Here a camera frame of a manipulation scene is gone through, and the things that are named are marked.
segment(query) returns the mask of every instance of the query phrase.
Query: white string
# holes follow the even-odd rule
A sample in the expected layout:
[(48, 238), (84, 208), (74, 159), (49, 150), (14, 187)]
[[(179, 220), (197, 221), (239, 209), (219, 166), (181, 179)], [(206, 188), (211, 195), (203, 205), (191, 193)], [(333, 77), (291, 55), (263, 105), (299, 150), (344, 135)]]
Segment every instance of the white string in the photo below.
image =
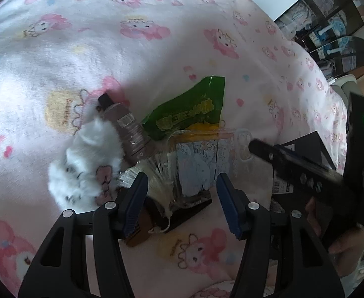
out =
[(158, 226), (155, 226), (154, 228), (152, 228), (151, 230), (147, 231), (149, 234), (155, 234), (155, 233), (164, 233), (164, 232), (167, 232), (168, 229), (170, 228), (171, 226), (171, 219), (168, 218), (168, 226), (164, 229), (164, 230), (161, 230)]

